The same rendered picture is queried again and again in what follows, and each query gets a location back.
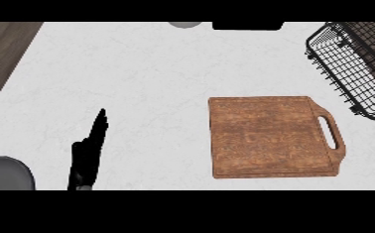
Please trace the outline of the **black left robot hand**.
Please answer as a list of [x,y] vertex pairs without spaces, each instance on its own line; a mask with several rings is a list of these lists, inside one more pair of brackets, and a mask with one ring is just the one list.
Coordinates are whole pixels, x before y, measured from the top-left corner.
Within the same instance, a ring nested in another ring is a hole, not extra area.
[[101,109],[93,120],[89,136],[82,141],[73,143],[73,164],[68,191],[95,185],[107,129],[108,122],[105,109]]

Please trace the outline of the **brown wooden cutting board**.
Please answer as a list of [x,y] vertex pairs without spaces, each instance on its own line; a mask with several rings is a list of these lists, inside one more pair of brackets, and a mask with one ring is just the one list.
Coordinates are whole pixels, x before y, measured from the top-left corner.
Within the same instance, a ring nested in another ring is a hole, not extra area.
[[310,97],[213,97],[209,105],[216,178],[338,175],[346,145]]

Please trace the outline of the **grey round object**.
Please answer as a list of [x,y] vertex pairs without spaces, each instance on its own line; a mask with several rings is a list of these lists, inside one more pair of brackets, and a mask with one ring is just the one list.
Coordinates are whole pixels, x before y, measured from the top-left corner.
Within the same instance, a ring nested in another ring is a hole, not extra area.
[[169,22],[169,24],[180,29],[189,29],[201,25],[203,22]]

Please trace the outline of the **black appliance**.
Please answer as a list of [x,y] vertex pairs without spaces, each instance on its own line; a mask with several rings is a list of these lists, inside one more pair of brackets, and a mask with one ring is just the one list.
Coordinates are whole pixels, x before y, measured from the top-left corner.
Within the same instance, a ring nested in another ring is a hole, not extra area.
[[214,22],[214,30],[234,31],[276,31],[282,28],[282,22]]

